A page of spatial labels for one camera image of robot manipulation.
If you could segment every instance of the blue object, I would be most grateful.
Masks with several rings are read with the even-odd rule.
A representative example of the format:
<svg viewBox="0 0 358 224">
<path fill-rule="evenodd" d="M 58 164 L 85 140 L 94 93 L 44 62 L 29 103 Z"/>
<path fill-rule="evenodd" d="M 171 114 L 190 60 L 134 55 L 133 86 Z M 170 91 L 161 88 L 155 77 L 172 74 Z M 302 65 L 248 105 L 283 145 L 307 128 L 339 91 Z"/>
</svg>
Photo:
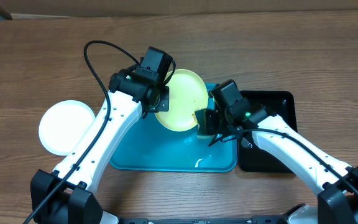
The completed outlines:
<svg viewBox="0 0 358 224">
<path fill-rule="evenodd" d="M 206 84 L 212 90 L 216 84 Z M 214 108 L 212 98 L 208 108 Z M 154 114 L 136 122 L 118 145 L 110 164 L 123 170 L 175 172 L 229 172 L 237 164 L 237 141 L 198 139 L 197 126 L 188 131 L 171 131 Z"/>
</svg>

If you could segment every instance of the black tray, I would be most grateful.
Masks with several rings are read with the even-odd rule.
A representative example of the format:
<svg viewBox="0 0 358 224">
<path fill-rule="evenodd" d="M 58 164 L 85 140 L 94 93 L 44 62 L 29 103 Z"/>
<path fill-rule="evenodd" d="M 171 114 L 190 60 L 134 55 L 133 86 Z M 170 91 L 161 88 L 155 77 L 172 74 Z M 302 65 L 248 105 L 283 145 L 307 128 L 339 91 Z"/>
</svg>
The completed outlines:
<svg viewBox="0 0 358 224">
<path fill-rule="evenodd" d="M 262 103 L 273 108 L 289 127 L 298 131 L 296 128 L 295 103 L 290 92 L 241 91 L 241 94 L 248 98 L 251 105 Z M 287 166 L 270 153 L 259 149 L 252 139 L 252 134 L 247 134 L 245 139 L 238 140 L 238 164 L 242 170 L 247 172 L 292 173 Z"/>
</svg>

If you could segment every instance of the wooden tabletop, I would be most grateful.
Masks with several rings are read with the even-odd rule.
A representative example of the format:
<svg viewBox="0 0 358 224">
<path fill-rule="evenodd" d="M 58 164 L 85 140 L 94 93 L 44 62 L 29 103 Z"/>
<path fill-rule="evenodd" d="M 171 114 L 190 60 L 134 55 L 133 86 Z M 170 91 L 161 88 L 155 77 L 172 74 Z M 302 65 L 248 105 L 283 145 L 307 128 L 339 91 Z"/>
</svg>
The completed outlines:
<svg viewBox="0 0 358 224">
<path fill-rule="evenodd" d="M 358 165 L 358 11 L 105 17 L 0 22 L 0 223 L 31 211 L 30 180 L 62 157 L 43 149 L 42 115 L 63 100 L 95 112 L 104 96 L 83 59 L 89 40 L 113 42 L 137 58 L 154 46 L 206 83 L 234 79 L 242 90 L 287 90 L 299 132 Z M 89 58 L 105 85 L 131 64 L 108 46 Z M 134 172 L 103 174 L 97 199 L 121 217 L 233 218 L 278 214 L 311 190 L 286 174 Z"/>
</svg>

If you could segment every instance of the yellow plate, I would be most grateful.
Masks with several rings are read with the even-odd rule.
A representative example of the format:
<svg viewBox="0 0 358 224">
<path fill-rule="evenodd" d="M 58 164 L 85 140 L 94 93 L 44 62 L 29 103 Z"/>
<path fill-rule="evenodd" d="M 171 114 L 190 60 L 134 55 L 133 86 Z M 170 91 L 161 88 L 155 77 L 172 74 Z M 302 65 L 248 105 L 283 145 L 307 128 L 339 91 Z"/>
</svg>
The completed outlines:
<svg viewBox="0 0 358 224">
<path fill-rule="evenodd" d="M 208 106 L 204 81 L 194 72 L 177 69 L 169 86 L 169 111 L 155 114 L 158 121 L 172 131 L 187 131 L 197 125 L 195 111 Z"/>
</svg>

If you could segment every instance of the wall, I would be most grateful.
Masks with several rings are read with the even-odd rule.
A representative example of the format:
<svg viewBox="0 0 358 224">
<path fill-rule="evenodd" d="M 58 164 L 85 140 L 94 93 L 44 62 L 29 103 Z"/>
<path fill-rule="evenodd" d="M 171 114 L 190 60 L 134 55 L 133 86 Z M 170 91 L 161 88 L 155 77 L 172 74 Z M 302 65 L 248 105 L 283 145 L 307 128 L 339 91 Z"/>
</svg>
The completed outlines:
<svg viewBox="0 0 358 224">
<path fill-rule="evenodd" d="M 358 9 L 358 0 L 0 0 L 13 14 L 137 16 Z"/>
</svg>

